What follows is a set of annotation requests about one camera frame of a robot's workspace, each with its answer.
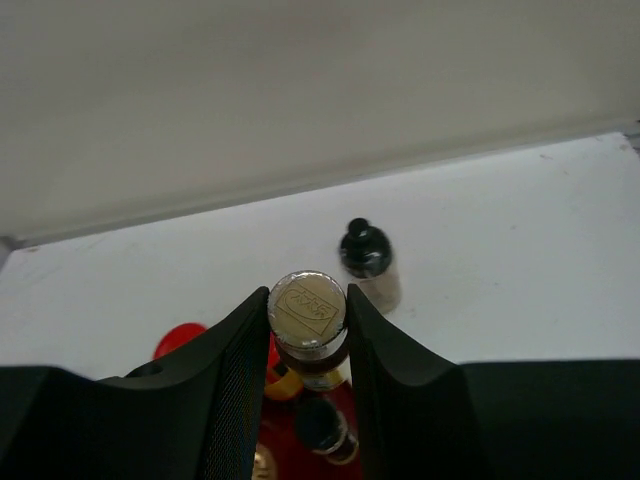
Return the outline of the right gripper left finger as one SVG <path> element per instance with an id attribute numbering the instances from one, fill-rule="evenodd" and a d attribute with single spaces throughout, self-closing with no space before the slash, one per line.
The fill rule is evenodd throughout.
<path id="1" fill-rule="evenodd" d="M 123 377 L 1 371 L 5 479 L 247 479 L 269 349 L 269 291 Z"/>

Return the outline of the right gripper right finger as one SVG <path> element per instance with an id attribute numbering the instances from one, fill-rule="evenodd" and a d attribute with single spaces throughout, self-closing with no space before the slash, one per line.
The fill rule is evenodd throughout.
<path id="1" fill-rule="evenodd" d="M 455 364 L 347 290 L 367 479 L 635 479 L 635 360 Z"/>

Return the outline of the small black lid spice jar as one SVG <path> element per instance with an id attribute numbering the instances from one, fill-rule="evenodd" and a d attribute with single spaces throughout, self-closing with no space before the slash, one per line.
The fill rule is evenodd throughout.
<path id="1" fill-rule="evenodd" d="M 324 397 L 303 402 L 294 417 L 294 432 L 299 442 L 332 465 L 352 462 L 359 442 L 345 415 Z"/>

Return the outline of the tall yellow label bottle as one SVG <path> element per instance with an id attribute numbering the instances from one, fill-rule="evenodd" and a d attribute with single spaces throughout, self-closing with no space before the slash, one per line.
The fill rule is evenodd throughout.
<path id="1" fill-rule="evenodd" d="M 348 377 L 346 296 L 329 275 L 293 272 L 271 289 L 267 315 L 275 348 L 308 390 L 328 392 Z"/>

